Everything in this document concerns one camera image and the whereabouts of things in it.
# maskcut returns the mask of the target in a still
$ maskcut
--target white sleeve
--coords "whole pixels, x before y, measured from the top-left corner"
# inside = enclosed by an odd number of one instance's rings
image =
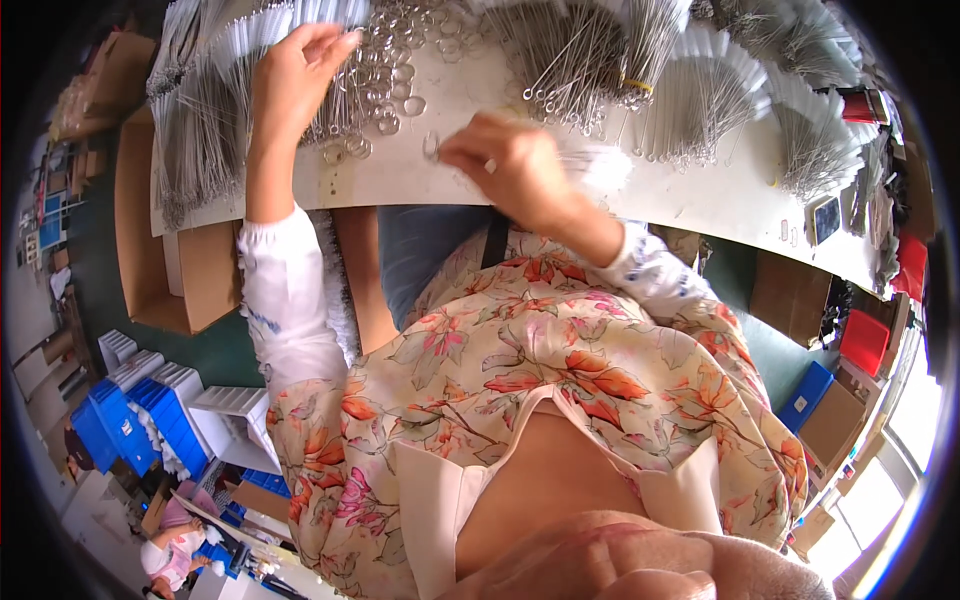
[[[296,206],[276,223],[244,222],[237,251],[244,274],[240,314],[270,398],[307,379],[339,386],[347,363],[326,324],[324,256],[307,214]]]
[[[630,295],[655,319],[670,319],[701,300],[716,300],[705,279],[674,256],[663,241],[635,223],[624,223],[620,253],[597,273]]]
[[[152,541],[140,546],[140,565],[147,575],[158,573],[169,562],[170,552],[166,548],[158,548]]]

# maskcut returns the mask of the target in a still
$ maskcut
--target red box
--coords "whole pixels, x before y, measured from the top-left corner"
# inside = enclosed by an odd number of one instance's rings
[[[840,339],[840,355],[876,377],[890,339],[890,328],[862,310],[851,310]]]

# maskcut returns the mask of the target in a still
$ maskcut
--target smartphone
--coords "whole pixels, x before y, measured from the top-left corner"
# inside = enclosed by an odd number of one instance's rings
[[[840,198],[830,198],[811,211],[813,245],[819,246],[840,229]]]

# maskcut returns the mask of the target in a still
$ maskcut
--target white table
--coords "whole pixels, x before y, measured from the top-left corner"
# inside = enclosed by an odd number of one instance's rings
[[[492,45],[479,59],[464,57],[457,64],[447,64],[439,51],[427,44],[414,51],[410,62],[417,68],[413,93],[427,102],[424,114],[401,117],[401,129],[396,135],[382,136],[371,128],[368,137],[373,151],[365,160],[348,158],[331,167],[325,164],[322,150],[300,149],[294,195],[303,208],[486,203],[463,175],[428,162],[423,157],[422,144],[430,131],[437,132],[440,138],[456,132],[481,108],[524,112],[522,102],[511,103],[504,91],[512,74],[503,53]],[[620,140],[628,155],[643,118],[632,115]],[[623,112],[611,109],[607,122],[607,144],[613,144]],[[781,157],[777,129],[772,116],[750,124],[736,144],[730,167],[723,163],[731,155],[736,132],[721,140],[718,165],[691,166],[682,174],[674,165],[634,158],[635,168],[622,190],[585,192],[618,216],[689,229],[783,254],[872,290],[878,256],[870,242],[841,229],[819,247],[811,246],[804,231],[806,210],[774,186]],[[598,143],[587,142],[578,132],[568,133],[566,128],[551,130],[562,146]],[[849,199],[842,204],[846,223]],[[164,232],[157,216],[154,235]],[[217,202],[191,215],[184,227],[243,216],[242,199]],[[784,222],[786,241],[781,239]]]

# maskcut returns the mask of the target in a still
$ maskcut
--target jeans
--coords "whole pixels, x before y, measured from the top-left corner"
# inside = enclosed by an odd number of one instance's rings
[[[470,236],[490,226],[490,206],[378,206],[380,286],[401,330],[414,302],[444,261]]]

